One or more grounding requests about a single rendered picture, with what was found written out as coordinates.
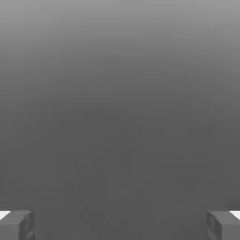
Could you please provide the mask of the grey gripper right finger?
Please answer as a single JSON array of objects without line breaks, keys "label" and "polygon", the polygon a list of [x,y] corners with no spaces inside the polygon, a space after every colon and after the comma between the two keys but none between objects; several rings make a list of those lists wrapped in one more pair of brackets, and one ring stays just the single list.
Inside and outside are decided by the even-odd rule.
[{"label": "grey gripper right finger", "polygon": [[207,211],[206,226],[209,240],[240,240],[240,210]]}]

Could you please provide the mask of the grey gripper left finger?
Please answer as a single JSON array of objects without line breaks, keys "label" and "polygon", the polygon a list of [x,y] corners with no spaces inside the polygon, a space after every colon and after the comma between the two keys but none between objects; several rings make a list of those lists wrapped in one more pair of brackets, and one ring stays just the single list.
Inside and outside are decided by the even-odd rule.
[{"label": "grey gripper left finger", "polygon": [[35,240],[34,212],[0,210],[0,240]]}]

